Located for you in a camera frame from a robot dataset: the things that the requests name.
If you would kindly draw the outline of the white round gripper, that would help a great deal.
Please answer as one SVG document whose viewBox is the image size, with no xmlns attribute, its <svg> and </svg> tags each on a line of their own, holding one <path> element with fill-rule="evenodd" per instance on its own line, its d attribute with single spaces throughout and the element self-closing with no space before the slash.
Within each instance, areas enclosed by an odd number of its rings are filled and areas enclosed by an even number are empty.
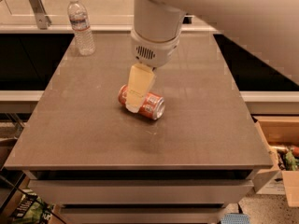
<svg viewBox="0 0 299 224">
<path fill-rule="evenodd" d="M 130 112 L 137 113 L 143 105 L 156 78 L 151 67 L 161 67 L 171 60 L 178 46 L 180 33 L 180 28 L 131 31 L 132 53 L 140 63 L 134 64 L 129 74 L 125 106 Z"/>
</svg>

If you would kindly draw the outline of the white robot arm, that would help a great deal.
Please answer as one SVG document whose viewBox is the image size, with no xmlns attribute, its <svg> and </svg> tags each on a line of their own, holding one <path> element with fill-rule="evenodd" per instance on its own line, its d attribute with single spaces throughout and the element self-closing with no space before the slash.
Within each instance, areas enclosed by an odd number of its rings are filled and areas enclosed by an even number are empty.
<svg viewBox="0 0 299 224">
<path fill-rule="evenodd" d="M 299 81 L 299 0 L 135 0 L 132 47 L 155 57 L 139 55 L 131 68 L 126 100 L 131 112 L 139 110 L 150 91 L 153 70 L 169 62 L 187 14 Z"/>
</svg>

